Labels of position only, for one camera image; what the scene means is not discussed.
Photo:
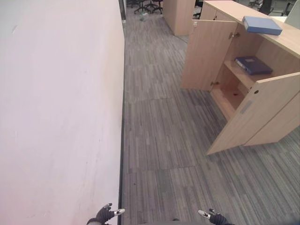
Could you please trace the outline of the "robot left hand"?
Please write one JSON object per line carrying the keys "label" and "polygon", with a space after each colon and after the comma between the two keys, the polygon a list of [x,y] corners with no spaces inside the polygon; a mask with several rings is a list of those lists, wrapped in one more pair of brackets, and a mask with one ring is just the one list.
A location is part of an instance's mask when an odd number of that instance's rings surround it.
{"label": "robot left hand", "polygon": [[104,205],[100,211],[96,214],[95,217],[90,218],[88,222],[86,223],[87,225],[107,225],[107,222],[114,218],[122,215],[125,213],[125,209],[117,209],[117,210],[112,210],[112,203],[108,203]]}

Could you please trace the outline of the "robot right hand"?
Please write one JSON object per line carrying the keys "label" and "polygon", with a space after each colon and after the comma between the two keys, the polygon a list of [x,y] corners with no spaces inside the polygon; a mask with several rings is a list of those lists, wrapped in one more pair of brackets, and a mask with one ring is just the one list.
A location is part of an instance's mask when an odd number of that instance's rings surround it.
{"label": "robot right hand", "polygon": [[198,214],[208,219],[214,225],[229,225],[229,221],[220,213],[217,213],[214,209],[209,208],[209,212],[198,210]]}

